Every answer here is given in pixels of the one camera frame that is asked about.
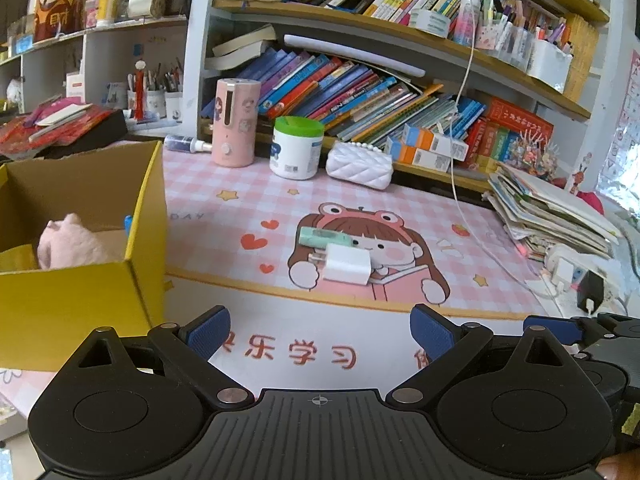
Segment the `person right hand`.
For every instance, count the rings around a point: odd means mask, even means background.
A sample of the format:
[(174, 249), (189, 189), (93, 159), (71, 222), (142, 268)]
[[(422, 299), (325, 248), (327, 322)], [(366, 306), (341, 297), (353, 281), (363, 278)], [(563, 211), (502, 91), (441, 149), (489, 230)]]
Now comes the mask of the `person right hand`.
[(597, 472), (605, 480), (640, 480), (640, 451), (607, 457), (600, 461)]

